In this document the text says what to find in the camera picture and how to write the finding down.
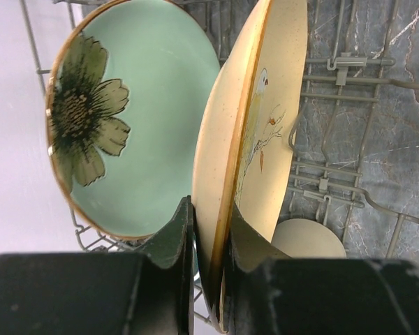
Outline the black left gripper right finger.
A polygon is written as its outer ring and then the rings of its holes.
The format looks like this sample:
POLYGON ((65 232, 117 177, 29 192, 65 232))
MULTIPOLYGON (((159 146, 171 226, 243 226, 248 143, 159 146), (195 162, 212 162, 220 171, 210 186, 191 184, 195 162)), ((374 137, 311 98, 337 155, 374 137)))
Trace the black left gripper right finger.
POLYGON ((223 316, 230 334, 278 334, 273 266, 288 256, 254 230, 234 206, 228 236, 223 316))

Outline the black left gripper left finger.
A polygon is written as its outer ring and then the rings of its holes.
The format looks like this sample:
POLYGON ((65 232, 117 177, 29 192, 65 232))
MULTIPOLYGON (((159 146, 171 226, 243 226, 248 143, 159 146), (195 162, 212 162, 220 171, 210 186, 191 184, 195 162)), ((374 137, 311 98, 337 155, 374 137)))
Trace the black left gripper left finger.
POLYGON ((191 198, 140 248, 143 264, 134 298, 135 334, 193 333, 193 225, 191 198))

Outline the cream bird plate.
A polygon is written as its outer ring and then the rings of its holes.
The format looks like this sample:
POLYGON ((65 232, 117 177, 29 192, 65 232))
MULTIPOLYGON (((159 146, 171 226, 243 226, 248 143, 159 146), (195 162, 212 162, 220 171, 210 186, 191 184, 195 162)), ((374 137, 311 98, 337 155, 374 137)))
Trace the cream bird plate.
POLYGON ((193 163, 198 265, 214 328, 225 312, 228 240, 241 219, 240 241, 258 255, 270 241, 284 200, 307 52, 306 1, 259 1, 209 95, 193 163))

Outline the green flower plate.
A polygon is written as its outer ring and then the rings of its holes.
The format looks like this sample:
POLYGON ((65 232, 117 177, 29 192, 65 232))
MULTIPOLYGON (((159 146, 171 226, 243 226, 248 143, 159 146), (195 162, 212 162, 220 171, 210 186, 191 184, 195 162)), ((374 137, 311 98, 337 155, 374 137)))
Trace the green flower plate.
POLYGON ((120 239, 148 237, 191 192, 200 122, 219 60, 171 1, 109 1, 54 61, 46 90, 49 157, 83 219, 120 239))

